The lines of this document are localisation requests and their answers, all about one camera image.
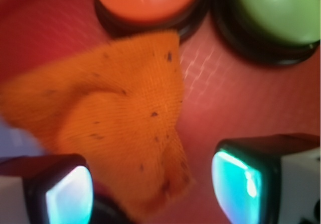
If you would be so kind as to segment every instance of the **stain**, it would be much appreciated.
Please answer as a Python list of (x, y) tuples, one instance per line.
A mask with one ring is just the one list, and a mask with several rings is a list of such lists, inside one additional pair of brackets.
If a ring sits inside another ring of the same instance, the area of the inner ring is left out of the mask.
[(183, 180), (186, 184), (188, 184), (191, 181), (188, 175), (184, 175)]
[(181, 162), (181, 167), (183, 170), (187, 170), (187, 164), (184, 161)]
[(161, 187), (162, 192), (168, 192), (171, 187), (171, 182), (169, 180), (165, 181)]
[(93, 72), (92, 75), (94, 75), (95, 77), (100, 77), (100, 74), (98, 74), (97, 72)]
[(167, 62), (172, 62), (172, 53), (170, 51), (167, 54)]
[(105, 138), (104, 136), (98, 134), (91, 134), (90, 137), (93, 137), (96, 140), (102, 140), (103, 138)]
[(53, 94), (56, 93), (56, 92), (58, 92), (58, 91), (57, 91), (57, 90), (53, 90), (53, 89), (48, 89), (48, 90), (45, 90), (45, 91), (43, 92), (43, 95), (44, 95), (45, 97), (49, 97), (49, 96), (53, 95)]

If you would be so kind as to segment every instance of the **orange cloth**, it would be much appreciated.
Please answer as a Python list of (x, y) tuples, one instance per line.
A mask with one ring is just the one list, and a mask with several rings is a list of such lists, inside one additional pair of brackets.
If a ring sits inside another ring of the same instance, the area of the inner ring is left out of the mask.
[(135, 221), (191, 182), (175, 130), (179, 37), (149, 33), (45, 65), (0, 87), (0, 112), (53, 153), (79, 153)]

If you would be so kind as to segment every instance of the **red surface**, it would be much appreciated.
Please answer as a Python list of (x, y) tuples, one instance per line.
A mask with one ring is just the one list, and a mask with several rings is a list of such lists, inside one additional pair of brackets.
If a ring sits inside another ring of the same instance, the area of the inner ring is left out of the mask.
[[(0, 0), (0, 80), (110, 41), (92, 0)], [(222, 138), (320, 132), (320, 50), (299, 65), (268, 68), (236, 56), (209, 15), (181, 46), (185, 99), (178, 122), (195, 185), (149, 223), (227, 223), (211, 160)]]

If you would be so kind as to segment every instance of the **white plastic part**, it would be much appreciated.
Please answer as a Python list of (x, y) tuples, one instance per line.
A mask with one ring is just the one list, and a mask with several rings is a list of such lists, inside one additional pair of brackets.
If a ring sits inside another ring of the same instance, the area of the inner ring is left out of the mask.
[(314, 215), (320, 200), (320, 148), (281, 158), (281, 198), (278, 223), (319, 223)]
[(20, 177), (0, 175), (0, 223), (30, 223)]

